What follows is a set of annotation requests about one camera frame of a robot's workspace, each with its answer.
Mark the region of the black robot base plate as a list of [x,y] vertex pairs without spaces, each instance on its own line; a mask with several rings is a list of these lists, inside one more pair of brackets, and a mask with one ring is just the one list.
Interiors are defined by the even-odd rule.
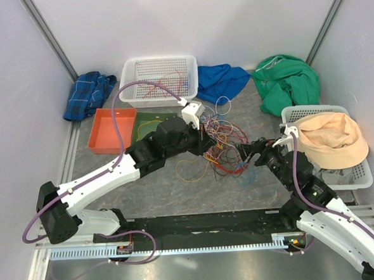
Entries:
[[130,231],[131,237],[104,238],[95,234],[93,243],[131,240],[136,251],[151,249],[151,239],[135,230],[151,234],[159,251],[268,243],[272,234],[300,231],[278,210],[246,210],[129,220],[119,232]]

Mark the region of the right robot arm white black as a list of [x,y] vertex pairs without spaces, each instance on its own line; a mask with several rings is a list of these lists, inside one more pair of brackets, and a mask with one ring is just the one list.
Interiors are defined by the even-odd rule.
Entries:
[[258,156],[255,166],[267,166],[290,192],[280,210],[284,230],[310,234],[350,263],[362,280],[374,280],[374,230],[313,174],[303,152],[294,148],[284,154],[276,140],[266,138],[235,147],[243,162]]

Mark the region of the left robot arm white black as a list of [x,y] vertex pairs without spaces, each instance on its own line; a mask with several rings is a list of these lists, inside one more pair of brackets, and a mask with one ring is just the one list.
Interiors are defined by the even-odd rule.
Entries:
[[78,234],[109,236],[123,241],[129,234],[127,221],[119,209],[86,210],[104,194],[164,167],[166,160],[188,152],[203,155],[216,145],[200,125],[171,117],[157,125],[144,138],[132,144],[120,159],[75,181],[40,187],[37,212],[51,244],[60,244]]

